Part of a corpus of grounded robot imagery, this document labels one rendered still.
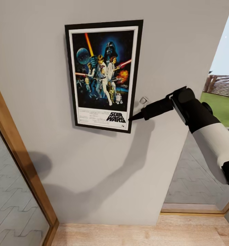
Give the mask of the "poster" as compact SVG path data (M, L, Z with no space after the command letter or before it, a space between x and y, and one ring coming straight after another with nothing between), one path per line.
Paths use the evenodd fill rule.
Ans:
M65 25L75 126L131 133L143 19Z

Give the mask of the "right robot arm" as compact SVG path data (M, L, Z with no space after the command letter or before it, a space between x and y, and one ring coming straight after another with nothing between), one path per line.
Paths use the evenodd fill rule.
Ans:
M186 86L152 104L146 96L139 102L144 104L141 112L129 121L142 118L147 121L175 108L183 123L189 127L211 173L219 182L229 185L229 131L213 116L209 104L201 103L192 89Z

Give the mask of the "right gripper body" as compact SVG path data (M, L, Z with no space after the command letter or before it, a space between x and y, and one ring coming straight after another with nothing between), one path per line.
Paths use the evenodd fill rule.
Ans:
M141 109L142 115L145 121L149 120L152 117L156 117L165 112L162 111L162 107L160 105L160 101L156 101L152 104L147 105L145 108Z

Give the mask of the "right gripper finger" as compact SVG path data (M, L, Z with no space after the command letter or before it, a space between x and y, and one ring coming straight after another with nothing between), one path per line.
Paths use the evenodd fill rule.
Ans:
M132 117L129 118L128 120L129 120L129 121L133 121L133 120L142 119L142 118L144 118L144 117L143 117L143 115L142 115L142 112L140 112L140 113L138 113L138 114L132 116Z

